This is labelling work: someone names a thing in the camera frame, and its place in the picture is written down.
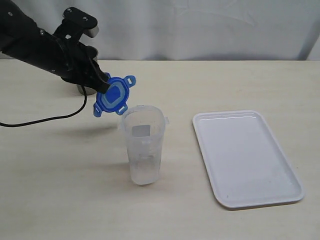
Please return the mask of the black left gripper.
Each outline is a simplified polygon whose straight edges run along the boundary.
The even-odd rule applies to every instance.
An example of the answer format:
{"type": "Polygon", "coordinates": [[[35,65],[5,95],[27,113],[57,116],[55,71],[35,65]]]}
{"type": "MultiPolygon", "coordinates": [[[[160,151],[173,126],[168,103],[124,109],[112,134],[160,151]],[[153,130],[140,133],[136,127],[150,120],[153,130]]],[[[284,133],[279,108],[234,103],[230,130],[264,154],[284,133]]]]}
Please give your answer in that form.
{"type": "Polygon", "coordinates": [[[80,38],[85,35],[84,30],[98,25],[98,20],[76,7],[68,7],[62,15],[63,20],[53,33],[62,49],[66,66],[66,74],[61,78],[66,82],[84,86],[87,94],[106,93],[110,87],[110,75],[105,74],[94,59],[90,58],[89,62],[96,79],[90,79],[84,84],[80,70],[80,63],[86,60],[87,48],[80,42],[80,38]]]}

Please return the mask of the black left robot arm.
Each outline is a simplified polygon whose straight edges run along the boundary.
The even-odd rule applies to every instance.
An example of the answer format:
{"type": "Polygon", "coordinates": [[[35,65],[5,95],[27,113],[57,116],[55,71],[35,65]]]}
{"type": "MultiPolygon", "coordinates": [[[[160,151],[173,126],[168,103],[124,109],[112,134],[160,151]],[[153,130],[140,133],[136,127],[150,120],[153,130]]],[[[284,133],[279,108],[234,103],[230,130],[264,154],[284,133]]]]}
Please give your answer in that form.
{"type": "Polygon", "coordinates": [[[76,7],[63,12],[53,34],[38,27],[13,1],[0,2],[0,51],[11,58],[45,70],[63,81],[105,93],[109,77],[97,62],[98,50],[80,42],[94,38],[98,20],[76,7]]]}

